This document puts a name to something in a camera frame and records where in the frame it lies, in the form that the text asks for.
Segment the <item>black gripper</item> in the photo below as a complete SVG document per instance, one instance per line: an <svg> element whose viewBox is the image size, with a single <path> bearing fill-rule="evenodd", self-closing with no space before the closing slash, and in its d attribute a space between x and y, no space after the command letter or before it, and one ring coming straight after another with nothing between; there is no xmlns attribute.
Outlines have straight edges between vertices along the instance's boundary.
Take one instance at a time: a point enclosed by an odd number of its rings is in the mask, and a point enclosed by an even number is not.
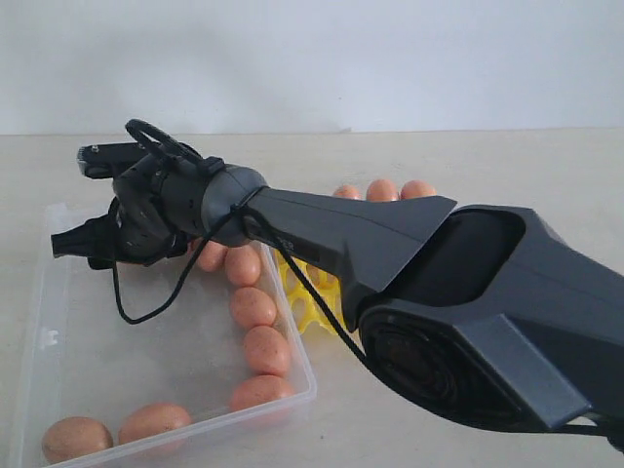
<svg viewBox="0 0 624 468"><path fill-rule="evenodd" d="M140 227L114 198L106 215L90 218L68 231L51 236L54 258L78 256L91 269L111 269L114 262L150 266L188 253L189 238L178 231L164 240Z"/></svg>

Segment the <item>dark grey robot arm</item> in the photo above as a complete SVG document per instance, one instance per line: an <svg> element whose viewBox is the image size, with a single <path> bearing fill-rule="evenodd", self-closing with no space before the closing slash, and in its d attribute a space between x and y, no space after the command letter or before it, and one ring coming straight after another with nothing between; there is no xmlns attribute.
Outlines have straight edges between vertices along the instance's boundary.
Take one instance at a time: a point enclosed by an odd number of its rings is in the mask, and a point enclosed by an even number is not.
<svg viewBox="0 0 624 468"><path fill-rule="evenodd" d="M332 321L386 386L452 422L623 446L623 278L535 211L441 196L369 203L269 187L217 158L113 177L108 212L52 237L95 269L193 239L256 240L339 283Z"/></svg>

